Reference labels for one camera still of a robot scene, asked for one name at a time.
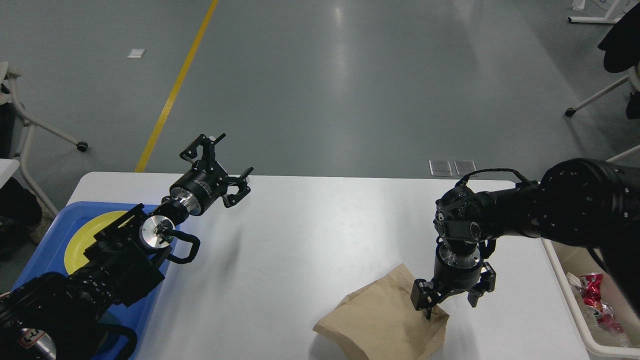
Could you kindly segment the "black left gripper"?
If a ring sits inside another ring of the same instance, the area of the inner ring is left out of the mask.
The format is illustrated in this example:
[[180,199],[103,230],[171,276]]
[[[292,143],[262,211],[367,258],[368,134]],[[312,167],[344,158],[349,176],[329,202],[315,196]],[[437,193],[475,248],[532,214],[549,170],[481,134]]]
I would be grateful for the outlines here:
[[[224,207],[235,207],[250,192],[249,175],[254,167],[247,168],[240,176],[230,176],[216,160],[215,146],[226,133],[218,137],[200,134],[179,153],[179,157],[190,163],[192,169],[170,187],[169,200],[177,202],[186,209],[188,215],[202,215],[217,200],[222,199]],[[229,193],[229,188],[236,188]]]

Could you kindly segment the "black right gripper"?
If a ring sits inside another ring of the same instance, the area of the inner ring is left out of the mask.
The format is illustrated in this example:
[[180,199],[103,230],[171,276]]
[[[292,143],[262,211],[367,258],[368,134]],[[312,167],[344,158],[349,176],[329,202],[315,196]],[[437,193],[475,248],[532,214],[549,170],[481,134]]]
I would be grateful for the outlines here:
[[471,252],[455,253],[446,243],[439,243],[435,250],[432,281],[415,279],[410,300],[416,312],[423,312],[427,321],[432,319],[436,305],[450,292],[466,291],[472,308],[484,294],[495,289],[497,273],[489,262],[483,262],[478,246]]

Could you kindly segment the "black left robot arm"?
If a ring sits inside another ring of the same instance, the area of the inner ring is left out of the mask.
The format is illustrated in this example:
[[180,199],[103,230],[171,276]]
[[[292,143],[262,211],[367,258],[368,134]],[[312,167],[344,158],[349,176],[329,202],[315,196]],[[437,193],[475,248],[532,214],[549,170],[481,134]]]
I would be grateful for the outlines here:
[[226,137],[200,134],[180,153],[190,169],[170,186],[151,212],[139,203],[94,234],[84,251],[87,264],[70,275],[46,272],[1,297],[3,360],[89,360],[109,335],[126,343],[115,358],[128,360],[138,335],[130,327],[101,322],[113,305],[130,307],[164,279],[165,262],[192,262],[201,240],[178,230],[217,200],[237,205],[251,189],[247,168],[231,176],[217,161],[216,146]]

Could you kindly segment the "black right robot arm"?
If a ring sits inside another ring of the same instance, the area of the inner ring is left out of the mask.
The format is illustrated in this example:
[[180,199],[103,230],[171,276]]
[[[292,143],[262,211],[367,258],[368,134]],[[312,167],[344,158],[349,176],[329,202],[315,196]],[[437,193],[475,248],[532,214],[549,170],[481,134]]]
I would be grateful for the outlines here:
[[471,306],[493,292],[496,271],[488,259],[500,237],[547,239],[585,248],[639,314],[640,171],[588,158],[560,162],[540,181],[508,169],[514,187],[475,192],[464,175],[435,201],[437,232],[431,280],[416,279],[414,310],[430,319],[450,296],[467,293]]

